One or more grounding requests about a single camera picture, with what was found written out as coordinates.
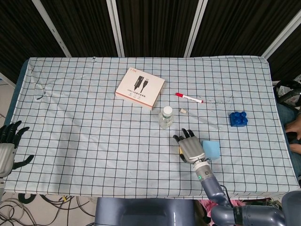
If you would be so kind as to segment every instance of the jeans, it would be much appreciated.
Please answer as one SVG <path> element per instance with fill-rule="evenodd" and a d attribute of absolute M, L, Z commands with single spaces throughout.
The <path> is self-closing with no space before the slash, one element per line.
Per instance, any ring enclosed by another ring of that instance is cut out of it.
<path fill-rule="evenodd" d="M 282 124 L 282 129 L 285 134 L 284 125 L 288 124 L 289 122 L 292 122 L 296 119 L 298 111 L 296 109 L 291 109 L 289 107 L 286 107 L 281 104 L 277 104 L 278 114 L 279 118 Z M 285 134 L 285 140 L 288 148 L 288 152 L 292 161 L 293 170 L 295 172 L 296 177 L 298 178 L 301 176 L 301 155 L 295 152 L 292 152 L 290 149 L 290 146 L 287 141 L 287 137 Z M 292 143 L 299 143 L 299 141 L 296 139 Z"/>

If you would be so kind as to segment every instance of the bottle cap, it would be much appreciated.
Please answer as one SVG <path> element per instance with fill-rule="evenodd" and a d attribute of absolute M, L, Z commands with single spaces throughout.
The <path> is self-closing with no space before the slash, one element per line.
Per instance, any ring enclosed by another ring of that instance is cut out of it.
<path fill-rule="evenodd" d="M 165 107 L 163 108 L 163 113 L 164 113 L 164 115 L 166 115 L 166 116 L 170 116 L 170 115 L 172 115 L 172 113 L 173 113 L 173 109 L 171 108 L 171 106 L 165 106 Z"/>

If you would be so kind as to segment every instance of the robotic hand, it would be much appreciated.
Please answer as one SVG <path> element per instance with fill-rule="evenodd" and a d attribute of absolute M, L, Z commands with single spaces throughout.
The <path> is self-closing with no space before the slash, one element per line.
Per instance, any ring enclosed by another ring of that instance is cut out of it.
<path fill-rule="evenodd" d="M 17 128 L 21 123 L 22 121 L 18 121 L 0 128 L 0 199 L 5 187 L 3 178 L 7 177 L 12 170 L 27 165 L 34 158 L 34 155 L 30 155 L 22 162 L 14 162 L 16 148 L 19 145 L 21 136 L 29 129 L 29 127 L 22 128 L 16 134 Z"/>
<path fill-rule="evenodd" d="M 271 206 L 237 206 L 233 207 L 223 192 L 209 164 L 202 145 L 191 130 L 182 129 L 185 137 L 174 135 L 178 142 L 184 161 L 194 164 L 194 170 L 208 198 L 218 204 L 211 211 L 211 218 L 218 226 L 296 226 L 300 225 L 301 192 L 287 193 L 282 199 L 283 212 Z"/>

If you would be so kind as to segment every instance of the blue lego block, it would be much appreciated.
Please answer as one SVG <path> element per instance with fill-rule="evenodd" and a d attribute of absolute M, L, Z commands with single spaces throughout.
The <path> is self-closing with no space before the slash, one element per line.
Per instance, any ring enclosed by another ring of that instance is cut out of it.
<path fill-rule="evenodd" d="M 243 127 L 248 124 L 248 119 L 246 118 L 245 112 L 233 112 L 230 114 L 230 124 L 231 126 Z"/>
<path fill-rule="evenodd" d="M 220 143 L 217 141 L 204 140 L 203 149 L 205 151 L 206 158 L 214 160 L 221 156 Z"/>

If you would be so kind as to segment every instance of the grid tablecloth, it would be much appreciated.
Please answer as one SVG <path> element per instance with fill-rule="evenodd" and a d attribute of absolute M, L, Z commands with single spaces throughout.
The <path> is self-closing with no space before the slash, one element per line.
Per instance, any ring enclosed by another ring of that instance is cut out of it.
<path fill-rule="evenodd" d="M 115 97 L 127 69 L 165 79 L 152 111 Z M 205 101 L 187 101 L 176 92 Z M 162 107 L 174 123 L 159 128 Z M 179 109 L 188 111 L 188 115 Z M 245 111 L 248 126 L 231 127 Z M 273 96 L 268 62 L 257 56 L 197 58 L 31 58 L 13 122 L 29 126 L 6 190 L 126 198 L 206 198 L 172 139 L 190 128 L 219 141 L 211 167 L 232 198 L 277 196 L 298 188 Z"/>

